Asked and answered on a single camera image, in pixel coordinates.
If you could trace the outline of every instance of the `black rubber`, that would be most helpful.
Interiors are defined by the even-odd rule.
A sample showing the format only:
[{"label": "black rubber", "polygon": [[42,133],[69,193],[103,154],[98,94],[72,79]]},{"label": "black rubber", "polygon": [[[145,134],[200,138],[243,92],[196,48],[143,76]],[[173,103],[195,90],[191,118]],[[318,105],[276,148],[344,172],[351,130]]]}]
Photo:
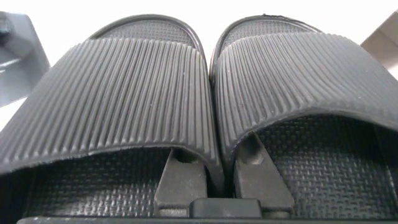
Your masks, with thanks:
[{"label": "black rubber", "polygon": [[[178,42],[183,37],[191,44]],[[0,222],[151,217],[170,149],[196,155],[209,188],[222,193],[201,51],[186,24],[145,15],[115,22],[67,52],[0,133],[0,183],[7,186]]]},{"label": "black rubber", "polygon": [[321,32],[315,27],[284,16],[250,16],[229,25],[218,39],[210,60],[210,76],[221,52],[233,42],[264,34]]},{"label": "black rubber", "polygon": [[365,50],[284,32],[242,38],[213,58],[227,178],[237,146],[256,133],[294,196],[293,218],[398,218],[398,82]]},{"label": "black rubber", "polygon": [[157,14],[120,19],[95,32],[89,39],[121,37],[179,42],[197,49],[205,58],[199,37],[188,24],[173,17]]}]

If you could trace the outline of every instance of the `gray plastic object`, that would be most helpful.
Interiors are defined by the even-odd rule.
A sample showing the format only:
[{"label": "gray plastic object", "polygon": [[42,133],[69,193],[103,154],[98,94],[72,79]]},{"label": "gray plastic object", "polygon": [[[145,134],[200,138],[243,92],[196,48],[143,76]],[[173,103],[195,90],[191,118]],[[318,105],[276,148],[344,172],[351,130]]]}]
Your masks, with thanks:
[{"label": "gray plastic object", "polygon": [[0,107],[27,96],[49,68],[29,17],[0,12]]}]

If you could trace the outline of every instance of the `black slide sandal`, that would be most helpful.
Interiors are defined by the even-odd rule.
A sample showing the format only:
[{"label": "black slide sandal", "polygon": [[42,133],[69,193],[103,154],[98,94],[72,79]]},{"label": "black slide sandal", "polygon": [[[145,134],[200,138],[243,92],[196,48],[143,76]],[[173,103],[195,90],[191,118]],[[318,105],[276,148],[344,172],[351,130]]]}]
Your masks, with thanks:
[{"label": "black slide sandal", "polygon": [[[170,17],[144,15],[90,39],[111,34],[115,24],[139,21],[143,29],[145,18],[151,27],[135,32],[138,39],[87,40],[72,48],[0,133],[2,223],[35,216],[186,217],[207,187],[222,193],[206,63],[194,31]],[[173,28],[162,39],[166,23]],[[192,39],[170,42],[174,36]]]},{"label": "black slide sandal", "polygon": [[239,38],[220,38],[210,68],[236,195],[270,218],[398,218],[394,77],[339,36]]}]

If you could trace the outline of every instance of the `white wall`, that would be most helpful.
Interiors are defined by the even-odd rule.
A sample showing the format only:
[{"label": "white wall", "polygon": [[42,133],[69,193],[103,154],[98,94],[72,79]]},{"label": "white wall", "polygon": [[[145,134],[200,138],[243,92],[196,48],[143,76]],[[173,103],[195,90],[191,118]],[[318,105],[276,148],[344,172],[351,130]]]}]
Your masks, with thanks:
[{"label": "white wall", "polygon": [[398,1],[49,1],[2,0],[1,10],[28,14],[50,63],[99,28],[135,14],[165,14],[188,23],[199,35],[210,60],[218,37],[232,22],[275,14],[313,25],[324,32],[362,43],[392,12]]}]

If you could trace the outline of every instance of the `ribbed strap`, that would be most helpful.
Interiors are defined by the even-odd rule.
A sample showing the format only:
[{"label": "ribbed strap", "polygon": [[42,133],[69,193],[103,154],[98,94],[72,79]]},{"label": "ribbed strap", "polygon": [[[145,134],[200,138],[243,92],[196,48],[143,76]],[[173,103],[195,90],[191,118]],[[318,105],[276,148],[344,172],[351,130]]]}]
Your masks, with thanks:
[{"label": "ribbed strap", "polygon": [[0,133],[0,172],[131,148],[176,147],[219,190],[210,84],[201,54],[141,39],[90,40],[44,75]]},{"label": "ribbed strap", "polygon": [[222,153],[229,167],[239,142],[283,119],[340,114],[398,129],[398,82],[364,49],[337,35],[241,39],[221,53],[215,71]]}]

